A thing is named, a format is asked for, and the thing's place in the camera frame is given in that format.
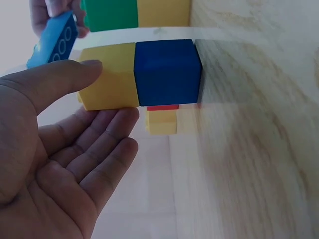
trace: fingernail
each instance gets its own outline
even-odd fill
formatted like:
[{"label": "fingernail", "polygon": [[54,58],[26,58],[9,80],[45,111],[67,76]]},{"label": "fingernail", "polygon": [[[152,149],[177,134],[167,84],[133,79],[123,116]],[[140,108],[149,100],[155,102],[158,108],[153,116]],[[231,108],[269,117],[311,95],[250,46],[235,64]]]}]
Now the fingernail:
[{"label": "fingernail", "polygon": [[99,60],[88,60],[88,61],[82,61],[81,64],[86,66],[95,66],[95,65],[101,65],[102,62]]},{"label": "fingernail", "polygon": [[63,4],[61,1],[51,0],[48,4],[48,14],[50,17],[55,17],[63,13]]}]

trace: red block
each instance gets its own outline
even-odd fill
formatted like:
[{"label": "red block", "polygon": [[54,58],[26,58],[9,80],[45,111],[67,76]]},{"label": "red block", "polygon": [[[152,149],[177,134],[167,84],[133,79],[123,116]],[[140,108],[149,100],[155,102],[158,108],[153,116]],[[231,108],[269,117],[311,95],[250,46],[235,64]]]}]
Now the red block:
[{"label": "red block", "polygon": [[146,106],[148,111],[166,111],[166,110],[178,110],[179,105],[166,105],[166,106]]}]

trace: white strip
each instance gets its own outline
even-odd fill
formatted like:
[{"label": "white strip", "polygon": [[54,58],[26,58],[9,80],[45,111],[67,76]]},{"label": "white strip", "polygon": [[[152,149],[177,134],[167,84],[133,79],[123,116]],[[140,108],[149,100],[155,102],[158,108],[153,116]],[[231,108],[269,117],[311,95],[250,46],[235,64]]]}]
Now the white strip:
[{"label": "white strip", "polygon": [[94,32],[84,39],[77,39],[73,49],[82,50],[84,48],[122,43],[177,39],[236,41],[268,45],[267,40],[259,32],[241,30],[232,30],[230,32],[219,28],[200,27],[161,27]]}]

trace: yellow block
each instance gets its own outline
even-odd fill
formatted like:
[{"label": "yellow block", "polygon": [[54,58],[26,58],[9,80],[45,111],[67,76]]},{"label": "yellow block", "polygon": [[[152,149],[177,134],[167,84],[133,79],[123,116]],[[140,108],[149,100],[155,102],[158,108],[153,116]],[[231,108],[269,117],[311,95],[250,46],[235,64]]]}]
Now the yellow block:
[{"label": "yellow block", "polygon": [[79,92],[76,94],[76,97],[78,99],[78,102],[82,103],[82,99],[81,99],[81,96],[80,96]]},{"label": "yellow block", "polygon": [[146,111],[146,130],[150,135],[177,133],[177,110]]},{"label": "yellow block", "polygon": [[101,76],[79,91],[86,110],[137,107],[138,94],[134,78],[135,43],[84,49],[79,61],[97,59],[103,64]]},{"label": "yellow block", "polygon": [[189,26],[191,0],[137,0],[139,27]]}]

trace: toy block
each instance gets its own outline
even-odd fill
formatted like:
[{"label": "toy block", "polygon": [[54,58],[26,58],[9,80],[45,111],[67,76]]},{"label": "toy block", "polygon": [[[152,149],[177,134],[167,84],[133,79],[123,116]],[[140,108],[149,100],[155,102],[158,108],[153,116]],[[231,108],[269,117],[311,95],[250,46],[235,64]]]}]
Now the toy block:
[{"label": "toy block", "polygon": [[147,111],[166,111],[166,110],[178,110],[179,105],[168,106],[146,106]]},{"label": "toy block", "polygon": [[192,40],[136,43],[140,106],[197,103],[202,64]]},{"label": "toy block", "polygon": [[27,68],[68,59],[77,36],[78,31],[72,11],[51,18],[34,47],[33,55],[26,65]]},{"label": "toy block", "polygon": [[138,27],[136,0],[82,0],[91,32]]},{"label": "toy block", "polygon": [[139,27],[189,26],[191,0],[137,0]]},{"label": "toy block", "polygon": [[76,93],[76,98],[78,99],[78,102],[82,103],[82,99],[79,92]]},{"label": "toy block", "polygon": [[84,49],[79,61],[97,59],[103,64],[101,76],[79,91],[86,110],[107,110],[139,105],[134,79],[135,43]]},{"label": "toy block", "polygon": [[146,130],[150,135],[177,134],[177,110],[147,111]]}]

